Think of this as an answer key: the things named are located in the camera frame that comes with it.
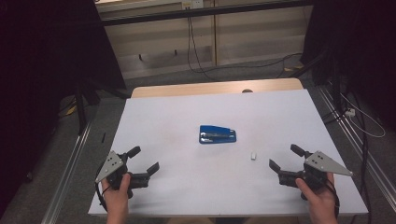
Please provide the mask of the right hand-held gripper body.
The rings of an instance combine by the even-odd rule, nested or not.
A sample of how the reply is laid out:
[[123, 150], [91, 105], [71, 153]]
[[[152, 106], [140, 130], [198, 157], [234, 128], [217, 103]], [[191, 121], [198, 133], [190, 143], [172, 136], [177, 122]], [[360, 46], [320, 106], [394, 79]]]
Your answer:
[[277, 174], [279, 184], [296, 188], [295, 180], [301, 178], [311, 190], [323, 188], [328, 180], [327, 173], [353, 176], [353, 172], [334, 161], [321, 151], [312, 153], [307, 159], [304, 158], [304, 169], [299, 172], [281, 171]]

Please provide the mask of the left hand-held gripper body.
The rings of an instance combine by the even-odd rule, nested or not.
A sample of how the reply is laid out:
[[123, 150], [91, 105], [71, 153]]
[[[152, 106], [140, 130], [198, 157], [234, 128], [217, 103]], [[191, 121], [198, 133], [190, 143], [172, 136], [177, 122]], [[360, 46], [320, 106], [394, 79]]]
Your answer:
[[122, 177], [124, 175], [129, 175], [131, 177], [127, 190], [129, 198], [133, 197], [132, 189], [147, 188], [149, 186], [150, 176], [147, 172], [133, 174], [128, 171], [127, 161], [129, 159], [126, 153], [117, 154], [115, 151], [110, 151], [102, 163], [95, 179], [96, 193], [100, 199], [103, 199], [103, 193], [99, 190], [98, 184], [103, 179], [108, 181], [111, 188], [119, 189]]

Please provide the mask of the blue stapler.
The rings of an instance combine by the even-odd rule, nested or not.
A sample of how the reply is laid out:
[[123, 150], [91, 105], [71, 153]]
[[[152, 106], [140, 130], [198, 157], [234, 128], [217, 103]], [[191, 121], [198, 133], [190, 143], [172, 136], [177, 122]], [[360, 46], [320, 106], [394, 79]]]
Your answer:
[[224, 144], [236, 141], [236, 131], [213, 125], [201, 125], [199, 130], [200, 144]]

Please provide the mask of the person's left hand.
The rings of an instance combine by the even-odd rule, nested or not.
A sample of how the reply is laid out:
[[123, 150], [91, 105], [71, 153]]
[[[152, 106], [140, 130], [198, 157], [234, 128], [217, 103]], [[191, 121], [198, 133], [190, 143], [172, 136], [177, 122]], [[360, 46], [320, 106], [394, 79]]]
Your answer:
[[106, 201], [107, 215], [111, 216], [128, 216], [128, 187], [131, 177], [124, 175], [121, 180], [120, 188], [115, 190], [110, 187], [108, 181], [103, 179], [101, 181], [102, 187], [106, 189], [104, 199]]

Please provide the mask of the person's right hand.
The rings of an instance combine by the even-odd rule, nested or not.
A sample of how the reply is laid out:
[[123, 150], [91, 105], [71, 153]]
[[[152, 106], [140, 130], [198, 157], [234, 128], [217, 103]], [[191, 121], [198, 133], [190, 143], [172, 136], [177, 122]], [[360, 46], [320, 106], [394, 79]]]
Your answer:
[[301, 179], [297, 178], [295, 183], [298, 189], [308, 200], [309, 214], [310, 217], [335, 217], [335, 199], [332, 192], [327, 189], [321, 189], [314, 192], [309, 188], [306, 183]]

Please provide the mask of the white table sheet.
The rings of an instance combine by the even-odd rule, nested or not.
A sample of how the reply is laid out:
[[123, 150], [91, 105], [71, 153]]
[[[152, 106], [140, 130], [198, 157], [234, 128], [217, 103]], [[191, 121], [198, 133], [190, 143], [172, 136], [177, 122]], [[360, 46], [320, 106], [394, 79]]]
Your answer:
[[[201, 125], [235, 130], [236, 141], [200, 144]], [[299, 190], [280, 185], [269, 167], [273, 160], [302, 170], [291, 144], [341, 159], [306, 90], [129, 99], [111, 148], [140, 146], [128, 161], [133, 173], [160, 164], [148, 187], [134, 191], [132, 216], [303, 216]]]

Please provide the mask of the black metal stand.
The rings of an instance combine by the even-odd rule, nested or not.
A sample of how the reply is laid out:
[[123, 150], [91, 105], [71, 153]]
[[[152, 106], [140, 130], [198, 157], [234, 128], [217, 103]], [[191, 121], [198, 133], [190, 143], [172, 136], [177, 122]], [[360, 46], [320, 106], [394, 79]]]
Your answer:
[[95, 81], [91, 78], [83, 78], [78, 80], [76, 83], [75, 98], [78, 112], [79, 135], [82, 135], [83, 131], [88, 126], [84, 102], [87, 102], [89, 105], [98, 105], [101, 102], [101, 99], [96, 92], [97, 90], [105, 91], [123, 100], [130, 98], [130, 95], [123, 93], [115, 88], [109, 87], [105, 84], [102, 84], [98, 81]]

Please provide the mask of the wooden table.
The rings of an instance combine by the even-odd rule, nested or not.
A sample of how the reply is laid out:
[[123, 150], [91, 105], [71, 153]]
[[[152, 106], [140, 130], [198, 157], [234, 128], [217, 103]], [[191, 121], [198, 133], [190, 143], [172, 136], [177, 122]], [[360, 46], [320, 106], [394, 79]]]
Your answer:
[[133, 90], [131, 97], [145, 98], [223, 93], [253, 93], [265, 91], [293, 91], [302, 90], [303, 88], [303, 84], [298, 78], [271, 78], [138, 87]]

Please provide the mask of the black curtain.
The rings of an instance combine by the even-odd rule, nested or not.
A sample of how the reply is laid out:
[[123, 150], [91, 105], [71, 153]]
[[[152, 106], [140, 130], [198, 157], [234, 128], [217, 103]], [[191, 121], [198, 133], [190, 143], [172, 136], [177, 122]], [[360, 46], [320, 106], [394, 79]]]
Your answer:
[[0, 0], [0, 218], [33, 170], [61, 100], [125, 86], [97, 0]]
[[300, 61], [324, 83], [337, 63], [349, 85], [396, 131], [396, 0], [313, 0]]

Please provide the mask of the beige wooden cabinet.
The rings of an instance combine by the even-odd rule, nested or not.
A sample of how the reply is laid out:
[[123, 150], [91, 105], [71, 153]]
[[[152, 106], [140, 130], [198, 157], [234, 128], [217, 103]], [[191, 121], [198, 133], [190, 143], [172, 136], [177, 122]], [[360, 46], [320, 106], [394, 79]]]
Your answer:
[[311, 7], [106, 28], [125, 79], [275, 59], [303, 50]]

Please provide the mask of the black horizontal bar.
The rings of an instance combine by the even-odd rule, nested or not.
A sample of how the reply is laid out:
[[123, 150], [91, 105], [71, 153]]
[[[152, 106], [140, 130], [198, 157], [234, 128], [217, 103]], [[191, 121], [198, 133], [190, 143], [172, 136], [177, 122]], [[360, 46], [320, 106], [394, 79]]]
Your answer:
[[265, 3], [242, 4], [224, 7], [207, 7], [199, 9], [184, 9], [170, 12], [159, 12], [146, 15], [120, 16], [102, 19], [104, 26], [123, 25], [131, 23], [141, 23], [148, 21], [166, 21], [183, 18], [194, 18], [221, 14], [241, 13], [258, 10], [270, 10], [289, 7], [313, 6], [314, 0], [275, 0]]

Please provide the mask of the aluminium floor rail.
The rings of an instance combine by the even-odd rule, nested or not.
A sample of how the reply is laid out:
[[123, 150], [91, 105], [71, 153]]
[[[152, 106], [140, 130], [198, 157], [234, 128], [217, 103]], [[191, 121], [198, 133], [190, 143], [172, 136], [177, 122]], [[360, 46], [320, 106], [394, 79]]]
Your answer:
[[49, 206], [41, 221], [41, 224], [56, 224], [58, 216], [61, 213], [65, 197], [71, 186], [71, 180], [76, 171], [80, 154], [85, 147], [87, 138], [91, 131], [92, 123], [88, 122], [78, 135], [78, 139], [73, 147], [71, 156], [66, 164], [61, 180], [49, 201]]
[[[392, 154], [386, 151], [385, 146], [374, 146], [374, 144], [384, 143], [386, 138], [390, 137], [390, 132], [386, 131], [374, 115], [369, 115], [367, 110], [362, 108], [355, 95], [351, 95], [352, 99], [349, 99], [346, 94], [338, 93], [341, 103], [345, 106], [339, 112], [335, 106], [335, 96], [332, 96], [328, 87], [320, 86], [318, 91], [330, 109], [330, 114], [333, 116], [332, 122], [340, 126], [361, 159], [360, 170], [355, 173], [355, 176], [360, 178], [358, 190], [364, 194], [367, 201], [373, 199], [374, 195], [369, 193], [366, 181], [367, 177], [371, 177], [381, 195], [396, 212], [396, 179], [392, 179], [384, 170], [386, 160], [390, 159]], [[350, 118], [345, 115], [348, 108], [355, 110], [354, 117]]]

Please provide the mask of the white wall socket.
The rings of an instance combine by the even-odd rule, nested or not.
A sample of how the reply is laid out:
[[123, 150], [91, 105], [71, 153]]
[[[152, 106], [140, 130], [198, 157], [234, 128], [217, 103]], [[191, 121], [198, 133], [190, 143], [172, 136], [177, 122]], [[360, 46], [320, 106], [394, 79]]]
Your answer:
[[182, 0], [181, 6], [183, 9], [198, 9], [204, 7], [204, 0]]

